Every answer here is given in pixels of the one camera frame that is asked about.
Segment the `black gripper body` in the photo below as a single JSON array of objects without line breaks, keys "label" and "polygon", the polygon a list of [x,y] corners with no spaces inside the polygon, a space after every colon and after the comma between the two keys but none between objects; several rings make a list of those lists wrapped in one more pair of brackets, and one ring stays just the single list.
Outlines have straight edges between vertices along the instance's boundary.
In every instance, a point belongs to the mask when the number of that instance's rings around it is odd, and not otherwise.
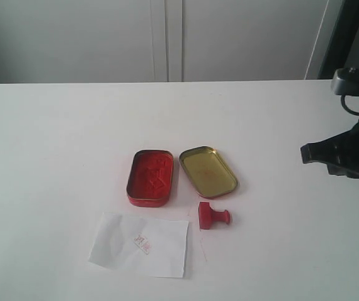
[{"label": "black gripper body", "polygon": [[348,131],[301,147],[304,164],[326,164],[328,174],[359,179],[359,120]]}]

